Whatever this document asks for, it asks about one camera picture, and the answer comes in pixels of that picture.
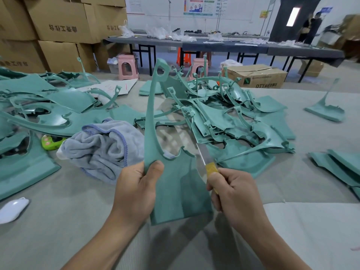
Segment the knife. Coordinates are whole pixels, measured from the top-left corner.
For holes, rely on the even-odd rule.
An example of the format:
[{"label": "knife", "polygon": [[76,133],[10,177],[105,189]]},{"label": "knife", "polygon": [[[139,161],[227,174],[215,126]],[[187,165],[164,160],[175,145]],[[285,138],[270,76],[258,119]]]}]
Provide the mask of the knife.
[{"label": "knife", "polygon": [[214,159],[211,157],[209,150],[205,144],[196,143],[196,146],[199,149],[201,159],[205,165],[206,175],[209,178],[210,174],[213,172],[219,172],[216,166]]}]

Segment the yellow sign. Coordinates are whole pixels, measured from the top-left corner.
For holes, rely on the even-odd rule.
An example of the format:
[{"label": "yellow sign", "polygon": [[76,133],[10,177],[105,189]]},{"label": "yellow sign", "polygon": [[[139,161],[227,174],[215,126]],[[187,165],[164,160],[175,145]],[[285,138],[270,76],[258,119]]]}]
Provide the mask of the yellow sign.
[{"label": "yellow sign", "polygon": [[266,19],[268,17],[269,12],[267,10],[262,10],[260,13],[260,18]]}]

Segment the pink plastic stool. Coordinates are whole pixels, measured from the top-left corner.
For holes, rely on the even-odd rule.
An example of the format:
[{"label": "pink plastic stool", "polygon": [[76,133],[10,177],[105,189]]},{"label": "pink plastic stool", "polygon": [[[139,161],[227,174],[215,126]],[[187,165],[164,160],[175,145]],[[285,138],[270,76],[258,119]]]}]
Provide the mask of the pink plastic stool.
[{"label": "pink plastic stool", "polygon": [[[193,60],[193,67],[190,72],[189,80],[192,81],[195,78],[193,77],[193,73],[196,73],[196,69],[198,67],[204,67],[204,58],[194,58]],[[208,65],[206,63],[206,74],[208,73]]]},{"label": "pink plastic stool", "polygon": [[[119,55],[118,58],[119,65],[119,80],[132,80],[134,78],[139,78],[139,73],[135,65],[135,57],[133,55]],[[126,70],[124,63],[130,64],[131,72]]]}]

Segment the hand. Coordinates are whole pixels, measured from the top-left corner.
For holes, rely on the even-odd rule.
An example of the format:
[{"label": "hand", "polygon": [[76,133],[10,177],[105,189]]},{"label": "hand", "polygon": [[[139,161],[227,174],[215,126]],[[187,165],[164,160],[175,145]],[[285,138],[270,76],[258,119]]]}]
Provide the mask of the hand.
[{"label": "hand", "polygon": [[218,211],[223,211],[230,225],[241,235],[258,233],[270,225],[256,183],[243,171],[219,168],[207,179],[207,190],[215,188],[211,200]]},{"label": "hand", "polygon": [[123,168],[116,183],[110,219],[140,227],[155,205],[155,185],[164,172],[164,164],[155,161],[144,175],[144,162]]}]

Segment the yellow knife handle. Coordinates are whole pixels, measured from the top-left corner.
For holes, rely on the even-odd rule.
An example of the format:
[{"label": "yellow knife handle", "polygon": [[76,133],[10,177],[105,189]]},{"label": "yellow knife handle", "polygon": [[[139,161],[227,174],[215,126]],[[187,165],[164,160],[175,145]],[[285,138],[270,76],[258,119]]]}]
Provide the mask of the yellow knife handle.
[{"label": "yellow knife handle", "polygon": [[209,178],[210,174],[212,174],[213,172],[219,172],[218,169],[216,168],[216,165],[214,162],[211,162],[209,164],[207,164],[205,166],[206,168],[206,175]]}]

